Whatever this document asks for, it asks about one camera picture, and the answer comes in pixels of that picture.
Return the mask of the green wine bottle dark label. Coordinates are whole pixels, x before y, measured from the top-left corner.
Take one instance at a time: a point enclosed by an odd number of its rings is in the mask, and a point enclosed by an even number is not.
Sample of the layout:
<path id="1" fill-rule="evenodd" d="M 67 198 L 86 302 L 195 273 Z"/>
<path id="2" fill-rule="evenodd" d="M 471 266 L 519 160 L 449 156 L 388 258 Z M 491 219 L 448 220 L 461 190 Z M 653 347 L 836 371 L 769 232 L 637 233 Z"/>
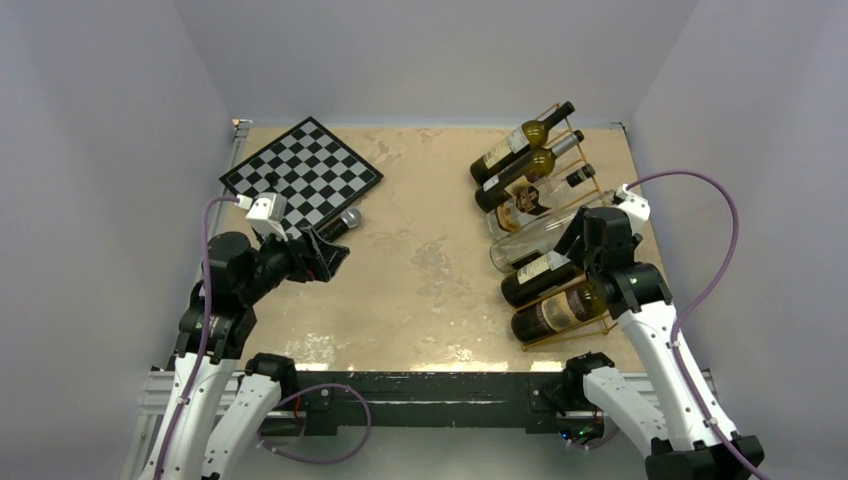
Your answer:
<path id="1" fill-rule="evenodd" d="M 515 197 L 535 181 L 550 175 L 559 157 L 578 146 L 585 139 L 581 130 L 575 130 L 550 148 L 532 149 L 512 164 L 489 178 L 475 191 L 477 206 L 488 213 Z"/>

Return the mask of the clear square liquor bottle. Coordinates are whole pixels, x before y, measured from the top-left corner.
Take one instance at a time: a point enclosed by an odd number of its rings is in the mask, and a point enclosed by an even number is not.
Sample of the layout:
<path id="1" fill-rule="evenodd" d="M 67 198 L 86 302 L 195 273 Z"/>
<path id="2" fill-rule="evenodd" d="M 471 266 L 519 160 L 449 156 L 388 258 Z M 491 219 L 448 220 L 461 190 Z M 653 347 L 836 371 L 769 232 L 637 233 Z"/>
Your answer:
<path id="1" fill-rule="evenodd" d="M 562 178 L 545 177 L 533 184 L 519 186 L 508 199 L 499 201 L 485 216 L 486 231 L 492 240 L 520 230 L 532 220 L 576 205 L 590 196 L 588 187 L 596 175 L 586 163 Z"/>

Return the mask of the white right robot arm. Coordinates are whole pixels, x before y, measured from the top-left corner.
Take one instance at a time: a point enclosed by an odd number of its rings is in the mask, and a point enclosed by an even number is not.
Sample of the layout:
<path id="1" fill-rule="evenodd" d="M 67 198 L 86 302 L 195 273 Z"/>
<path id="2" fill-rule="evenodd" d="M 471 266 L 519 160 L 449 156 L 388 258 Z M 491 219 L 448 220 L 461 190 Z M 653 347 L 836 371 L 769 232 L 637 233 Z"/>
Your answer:
<path id="1" fill-rule="evenodd" d="M 634 390 L 601 353 L 567 361 L 563 397 L 606 414 L 640 450 L 650 479 L 749 479 L 765 458 L 763 447 L 718 404 L 683 338 L 662 274 L 636 261 L 637 245 L 623 210 L 582 207 L 556 248 L 583 268 L 637 351 L 657 402 Z"/>

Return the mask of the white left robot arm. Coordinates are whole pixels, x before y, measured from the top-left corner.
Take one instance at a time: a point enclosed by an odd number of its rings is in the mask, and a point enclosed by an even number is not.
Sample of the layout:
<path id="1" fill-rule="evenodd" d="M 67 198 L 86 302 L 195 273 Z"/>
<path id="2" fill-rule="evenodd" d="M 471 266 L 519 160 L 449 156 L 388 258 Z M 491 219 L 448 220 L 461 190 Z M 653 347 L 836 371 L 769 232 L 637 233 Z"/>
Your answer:
<path id="1" fill-rule="evenodd" d="M 258 248 L 235 231 L 208 241 L 203 278 L 178 324 L 171 393 L 141 478 L 225 479 L 265 416 L 295 402 L 293 360 L 257 354 L 233 403 L 219 410 L 257 323 L 255 304 L 284 281 L 330 281 L 350 253 L 336 242 L 345 231 L 305 229 L 292 240 L 270 234 Z"/>

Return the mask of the tall dark green bottle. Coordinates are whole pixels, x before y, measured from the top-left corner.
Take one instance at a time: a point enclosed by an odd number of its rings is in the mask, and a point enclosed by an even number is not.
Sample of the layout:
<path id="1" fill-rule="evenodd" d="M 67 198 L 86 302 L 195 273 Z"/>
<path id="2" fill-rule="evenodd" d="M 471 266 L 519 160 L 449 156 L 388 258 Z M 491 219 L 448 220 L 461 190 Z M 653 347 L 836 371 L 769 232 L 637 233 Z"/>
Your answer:
<path id="1" fill-rule="evenodd" d="M 509 274 L 501 282 L 501 293 L 508 304 L 521 307 L 582 274 L 566 255 L 550 251 Z"/>

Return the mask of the clear glass bottle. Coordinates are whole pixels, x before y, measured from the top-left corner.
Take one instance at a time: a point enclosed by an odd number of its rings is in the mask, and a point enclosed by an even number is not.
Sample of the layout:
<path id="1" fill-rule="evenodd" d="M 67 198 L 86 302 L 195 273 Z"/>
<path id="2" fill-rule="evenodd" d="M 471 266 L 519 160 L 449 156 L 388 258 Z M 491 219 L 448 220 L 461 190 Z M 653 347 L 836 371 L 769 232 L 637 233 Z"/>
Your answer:
<path id="1" fill-rule="evenodd" d="M 489 250 L 493 266 L 510 273 L 545 255 L 562 237 L 581 206 L 610 206 L 612 196 L 613 191 L 607 190 L 574 206 L 546 213 L 495 241 Z"/>

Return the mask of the green bottle silver neck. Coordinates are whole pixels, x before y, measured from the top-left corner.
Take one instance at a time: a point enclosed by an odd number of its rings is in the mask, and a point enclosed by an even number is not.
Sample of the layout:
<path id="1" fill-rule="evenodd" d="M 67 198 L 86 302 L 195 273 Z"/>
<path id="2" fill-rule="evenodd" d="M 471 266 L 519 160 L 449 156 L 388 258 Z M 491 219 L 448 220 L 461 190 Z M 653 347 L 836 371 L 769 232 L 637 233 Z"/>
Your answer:
<path id="1" fill-rule="evenodd" d="M 511 319 L 513 335 L 530 344 L 577 327 L 607 311 L 607 305 L 588 281 L 583 281 L 532 306 L 517 311 Z"/>

